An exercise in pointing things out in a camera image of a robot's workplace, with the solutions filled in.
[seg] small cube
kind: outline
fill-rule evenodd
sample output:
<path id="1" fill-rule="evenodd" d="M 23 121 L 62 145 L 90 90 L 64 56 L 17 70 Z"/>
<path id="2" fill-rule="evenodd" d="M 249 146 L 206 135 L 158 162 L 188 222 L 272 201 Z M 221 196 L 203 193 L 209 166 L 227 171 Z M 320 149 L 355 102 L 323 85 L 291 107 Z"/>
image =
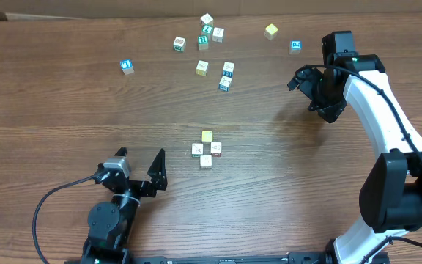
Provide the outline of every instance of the small cube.
<path id="1" fill-rule="evenodd" d="M 212 158 L 210 155 L 201 155 L 199 156 L 199 166 L 202 169 L 211 169 Z"/>
<path id="2" fill-rule="evenodd" d="M 220 142 L 211 142 L 211 156 L 220 157 L 222 153 L 222 144 Z"/>
<path id="3" fill-rule="evenodd" d="M 204 25 L 203 29 L 201 30 L 201 35 L 206 36 L 206 37 L 208 37 L 208 39 L 210 39 L 212 37 L 212 30 L 213 29 L 214 28 L 212 26 Z"/>
<path id="4" fill-rule="evenodd" d="M 270 24 L 269 26 L 267 26 L 266 29 L 264 29 L 264 36 L 268 40 L 273 40 L 277 34 L 278 34 L 278 28 L 273 24 Z"/>
<path id="5" fill-rule="evenodd" d="M 232 78 L 223 76 L 223 78 L 221 78 L 221 81 L 219 82 L 219 89 L 223 90 L 224 92 L 228 92 L 229 87 L 231 86 L 231 83 L 232 83 Z"/>
<path id="6" fill-rule="evenodd" d="M 212 41 L 222 43 L 223 38 L 224 38 L 224 29 L 214 28 L 214 31 L 212 31 Z"/>
<path id="7" fill-rule="evenodd" d="M 289 54 L 299 54 L 302 50 L 302 42 L 300 40 L 291 40 Z"/>
<path id="8" fill-rule="evenodd" d="M 205 61 L 198 61 L 198 65 L 196 66 L 196 74 L 201 76 L 206 76 L 206 72 L 208 71 L 208 63 Z"/>
<path id="9" fill-rule="evenodd" d="M 212 142 L 212 131 L 201 132 L 201 142 L 210 144 Z"/>
<path id="10" fill-rule="evenodd" d="M 120 66 L 122 67 L 123 73 L 125 75 L 135 72 L 131 59 L 126 59 L 126 60 L 121 61 Z"/>
<path id="11" fill-rule="evenodd" d="M 212 26 L 214 25 L 214 19 L 212 19 L 212 16 L 210 14 L 205 14 L 201 17 L 201 19 L 199 20 L 199 23 L 204 26 L 204 25 L 209 25 Z"/>
<path id="12" fill-rule="evenodd" d="M 232 62 L 224 62 L 223 76 L 234 77 L 234 66 L 235 64 Z"/>
<path id="13" fill-rule="evenodd" d="M 208 37 L 207 36 L 199 36 L 198 37 L 198 49 L 200 51 L 207 50 L 208 46 Z"/>
<path id="14" fill-rule="evenodd" d="M 183 37 L 175 37 L 174 41 L 174 50 L 183 52 L 185 50 L 185 46 L 187 45 L 187 42 L 185 38 Z"/>
<path id="15" fill-rule="evenodd" d="M 199 157 L 203 155 L 203 144 L 202 143 L 193 143 L 191 145 L 191 155 L 193 157 Z"/>

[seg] yellow cube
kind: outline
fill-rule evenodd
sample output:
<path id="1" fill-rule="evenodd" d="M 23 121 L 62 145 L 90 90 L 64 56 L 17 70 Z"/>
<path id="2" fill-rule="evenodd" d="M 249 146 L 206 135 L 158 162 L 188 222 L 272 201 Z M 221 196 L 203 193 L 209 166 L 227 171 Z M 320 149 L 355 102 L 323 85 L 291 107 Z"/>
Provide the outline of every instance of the yellow cube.
<path id="1" fill-rule="evenodd" d="M 266 29 L 264 29 L 264 36 L 268 40 L 273 40 L 277 34 L 278 34 L 278 28 L 273 24 L 270 24 L 269 26 L 267 26 Z"/>
<path id="2" fill-rule="evenodd" d="M 205 61 L 198 61 L 198 65 L 196 66 L 196 74 L 201 76 L 206 76 L 206 72 L 208 71 L 208 63 Z"/>
<path id="3" fill-rule="evenodd" d="M 212 131 L 203 131 L 201 133 L 201 142 L 205 144 L 211 144 L 212 142 Z"/>

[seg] wooden table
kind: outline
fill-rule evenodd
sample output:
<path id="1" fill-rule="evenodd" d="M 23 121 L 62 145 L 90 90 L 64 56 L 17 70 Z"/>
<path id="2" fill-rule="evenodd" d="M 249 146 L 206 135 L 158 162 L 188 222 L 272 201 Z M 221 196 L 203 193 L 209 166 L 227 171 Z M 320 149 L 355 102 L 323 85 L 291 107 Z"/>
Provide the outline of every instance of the wooden table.
<path id="1" fill-rule="evenodd" d="M 264 28 L 279 33 L 267 40 Z M 320 40 L 352 30 L 377 54 L 422 135 L 422 13 L 216 18 L 223 43 L 198 51 L 198 18 L 0 23 L 0 263 L 40 263 L 35 206 L 50 189 L 86 177 L 119 147 L 133 178 L 147 179 L 166 149 L 167 191 L 144 199 L 130 249 L 138 256 L 201 257 L 321 251 L 359 216 L 375 160 L 354 111 L 327 124 L 286 83 L 322 62 Z M 185 53 L 172 50 L 176 36 Z M 303 41 L 288 55 L 291 39 Z M 135 73 L 124 76 L 119 61 Z M 195 73 L 208 61 L 206 77 Z M 235 62 L 229 93 L 218 90 Z M 223 157 L 200 170 L 190 146 L 212 129 Z M 92 183 L 50 197 L 38 236 L 52 263 L 81 256 L 87 213 L 111 193 Z M 422 229 L 407 237 L 422 241 Z M 392 263 L 422 263 L 422 249 L 388 247 Z"/>

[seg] black cable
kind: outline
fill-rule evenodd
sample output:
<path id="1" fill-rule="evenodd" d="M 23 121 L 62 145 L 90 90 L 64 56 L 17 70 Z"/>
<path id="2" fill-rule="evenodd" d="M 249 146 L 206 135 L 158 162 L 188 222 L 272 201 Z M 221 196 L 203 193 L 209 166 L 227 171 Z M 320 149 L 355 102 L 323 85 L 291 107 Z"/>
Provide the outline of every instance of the black cable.
<path id="1" fill-rule="evenodd" d="M 357 78 L 359 78 L 361 81 L 364 81 L 365 83 L 367 83 L 372 89 L 374 89 L 380 96 L 382 96 L 382 98 L 385 100 L 385 102 L 388 104 L 388 106 L 390 107 L 390 110 L 392 111 L 393 116 L 395 117 L 396 122 L 399 124 L 401 133 L 403 133 L 403 137 L 404 140 L 407 141 L 408 145 L 410 146 L 410 148 L 412 149 L 412 151 L 416 154 L 417 158 L 419 159 L 421 166 L 422 166 L 422 155 L 419 152 L 418 148 L 416 148 L 416 146 L 413 144 L 410 135 L 408 134 L 406 128 L 403 125 L 403 122 L 401 121 L 401 118 L 399 116 L 399 113 L 396 111 L 395 106 L 393 105 L 392 101 L 390 100 L 390 98 L 384 93 L 383 89 L 380 89 L 379 87 L 377 87 L 377 85 L 373 84 L 372 82 L 370 82 L 367 78 L 362 77 L 359 73 L 353 72 L 351 70 L 342 68 L 342 67 L 337 67 L 337 66 L 333 66 L 333 65 L 306 65 L 298 70 L 296 70 L 294 76 L 295 78 L 300 79 L 299 77 L 297 77 L 297 74 L 303 70 L 307 70 L 307 69 L 313 69 L 313 68 L 327 68 L 327 69 L 334 69 L 334 70 L 339 70 L 341 72 L 344 73 L 348 73 L 352 76 L 355 76 Z M 366 263 L 369 258 L 371 258 L 374 254 L 376 254 L 386 243 L 392 243 L 393 241 L 403 241 L 406 243 L 410 243 L 414 246 L 419 246 L 422 247 L 422 243 L 408 239 L 408 238 L 403 238 L 403 237 L 396 237 L 396 236 L 390 236 L 390 237 L 386 237 L 385 240 L 383 240 L 382 242 L 380 242 L 379 245 L 377 245 L 374 249 L 372 249 L 368 255 L 366 255 L 364 257 L 364 260 L 361 262 L 361 264 Z"/>
<path id="2" fill-rule="evenodd" d="M 38 203 L 38 205 L 37 205 L 37 208 L 35 209 L 35 213 L 34 213 L 34 218 L 33 218 L 33 220 L 32 220 L 32 237 L 33 237 L 33 239 L 34 239 L 34 245 L 35 245 L 35 249 L 37 250 L 37 253 L 38 253 L 38 256 L 40 257 L 40 259 L 45 263 L 45 264 L 48 264 L 48 261 L 47 261 L 47 259 L 45 258 L 45 256 L 43 256 L 43 253 L 42 253 L 42 251 L 40 250 L 40 246 L 39 246 L 39 244 L 38 244 L 38 240 L 37 240 L 37 215 L 38 215 L 38 212 L 40 211 L 40 208 L 42 207 L 42 204 L 43 204 L 43 202 L 50 196 L 50 195 L 52 195 L 55 191 L 59 191 L 59 190 L 61 190 L 61 189 L 63 189 L 63 188 L 67 188 L 67 187 L 70 187 L 70 186 L 74 186 L 74 185 L 76 185 L 76 184 L 79 184 L 79 183 L 84 183 L 84 182 L 86 182 L 86 181 L 88 181 L 88 180 L 91 180 L 91 179 L 93 179 L 94 177 L 96 177 L 97 175 L 92 175 L 92 176 L 89 176 L 89 177 L 86 177 L 86 178 L 84 178 L 84 179 L 80 179 L 80 180 L 77 180 L 77 181 L 75 181 L 75 182 L 72 182 L 72 183 L 67 183 L 67 184 L 64 184 L 64 185 L 62 185 L 62 186 L 60 186 L 60 187 L 56 187 L 55 189 L 53 189 L 53 190 L 51 190 L 51 191 L 49 191 L 47 194 L 45 194 L 45 196 L 40 200 L 40 202 Z"/>

